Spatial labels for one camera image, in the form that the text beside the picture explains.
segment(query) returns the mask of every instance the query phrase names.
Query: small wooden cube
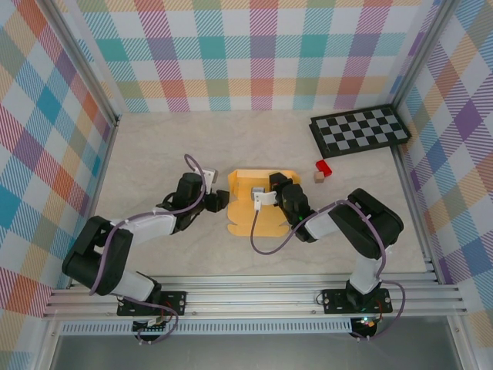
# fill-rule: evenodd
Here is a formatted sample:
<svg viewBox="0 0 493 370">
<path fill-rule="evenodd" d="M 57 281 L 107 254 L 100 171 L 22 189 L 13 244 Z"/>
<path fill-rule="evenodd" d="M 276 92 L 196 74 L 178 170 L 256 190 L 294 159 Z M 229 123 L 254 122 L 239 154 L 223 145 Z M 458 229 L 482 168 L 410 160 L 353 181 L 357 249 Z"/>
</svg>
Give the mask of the small wooden cube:
<svg viewBox="0 0 493 370">
<path fill-rule="evenodd" d="M 325 180 L 325 175 L 322 171 L 318 171 L 314 174 L 315 183 L 323 183 Z"/>
</svg>

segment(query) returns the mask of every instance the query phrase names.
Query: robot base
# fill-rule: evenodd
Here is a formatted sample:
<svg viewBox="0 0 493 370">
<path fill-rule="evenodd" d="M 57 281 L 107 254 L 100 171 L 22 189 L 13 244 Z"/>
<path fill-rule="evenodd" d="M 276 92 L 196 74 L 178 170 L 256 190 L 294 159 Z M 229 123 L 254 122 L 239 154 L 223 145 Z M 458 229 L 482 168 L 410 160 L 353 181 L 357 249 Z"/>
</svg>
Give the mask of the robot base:
<svg viewBox="0 0 493 370">
<path fill-rule="evenodd" d="M 167 306 L 176 311 L 178 316 L 185 314 L 186 292 L 185 291 L 161 291 L 159 302 L 155 302 L 162 306 Z M 160 308 L 152 308 L 142 306 L 141 304 L 133 303 L 122 299 L 116 309 L 117 316 L 160 316 Z"/>
<path fill-rule="evenodd" d="M 346 289 L 323 290 L 321 300 L 324 305 L 324 313 L 326 315 L 333 315 L 353 314 L 355 312 L 362 314 L 389 314 L 392 312 L 391 296 L 388 293 L 388 289 L 377 289 L 372 299 L 360 310 L 355 309 L 347 300 L 346 296 Z"/>
</svg>

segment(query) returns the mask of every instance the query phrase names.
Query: vent grille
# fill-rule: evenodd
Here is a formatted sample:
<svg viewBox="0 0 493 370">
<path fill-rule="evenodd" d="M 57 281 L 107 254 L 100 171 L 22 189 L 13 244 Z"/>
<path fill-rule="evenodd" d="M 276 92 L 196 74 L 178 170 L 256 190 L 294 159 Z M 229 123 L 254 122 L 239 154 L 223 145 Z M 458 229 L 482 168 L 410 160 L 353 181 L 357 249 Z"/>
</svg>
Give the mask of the vent grille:
<svg viewBox="0 0 493 370">
<path fill-rule="evenodd" d="M 162 334 L 156 329 L 144 332 Z M 349 318 L 187 320 L 173 335 L 349 333 Z M 133 335 L 131 321 L 65 321 L 62 335 Z"/>
</svg>

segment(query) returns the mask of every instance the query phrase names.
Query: black and white checkerboard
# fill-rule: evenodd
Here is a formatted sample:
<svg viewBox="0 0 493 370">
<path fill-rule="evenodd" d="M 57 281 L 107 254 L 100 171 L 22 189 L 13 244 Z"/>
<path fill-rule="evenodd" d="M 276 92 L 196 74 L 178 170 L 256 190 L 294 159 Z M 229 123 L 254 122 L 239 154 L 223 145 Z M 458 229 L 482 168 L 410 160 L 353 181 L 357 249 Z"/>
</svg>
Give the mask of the black and white checkerboard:
<svg viewBox="0 0 493 370">
<path fill-rule="evenodd" d="M 406 143 L 411 134 L 391 105 L 311 119 L 323 158 Z"/>
</svg>

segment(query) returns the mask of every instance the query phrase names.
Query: beige floor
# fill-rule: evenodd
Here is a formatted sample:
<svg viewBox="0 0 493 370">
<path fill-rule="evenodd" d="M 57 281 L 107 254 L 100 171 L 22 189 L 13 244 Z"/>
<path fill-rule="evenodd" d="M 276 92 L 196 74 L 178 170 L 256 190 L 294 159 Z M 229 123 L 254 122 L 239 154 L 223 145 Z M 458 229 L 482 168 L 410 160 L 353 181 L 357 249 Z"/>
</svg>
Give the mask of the beige floor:
<svg viewBox="0 0 493 370">
<path fill-rule="evenodd" d="M 345 198 L 362 187 L 388 205 L 405 228 L 388 256 L 387 272 L 422 272 L 424 262 L 391 151 L 388 148 L 327 160 L 334 174 L 315 184 L 320 153 L 308 128 L 324 112 L 126 114 L 109 161 L 96 214 L 124 218 L 150 210 L 174 191 L 190 153 L 204 167 L 216 168 L 215 188 L 227 190 L 227 175 L 238 168 L 297 171 L 312 208 Z M 202 213 L 185 232 L 134 247 L 127 267 L 151 275 L 323 274 L 352 272 L 356 252 L 342 233 L 313 244 L 293 239 L 279 253 L 264 257 L 248 237 L 227 229 L 226 211 Z M 283 238 L 259 238 L 270 250 Z"/>
</svg>

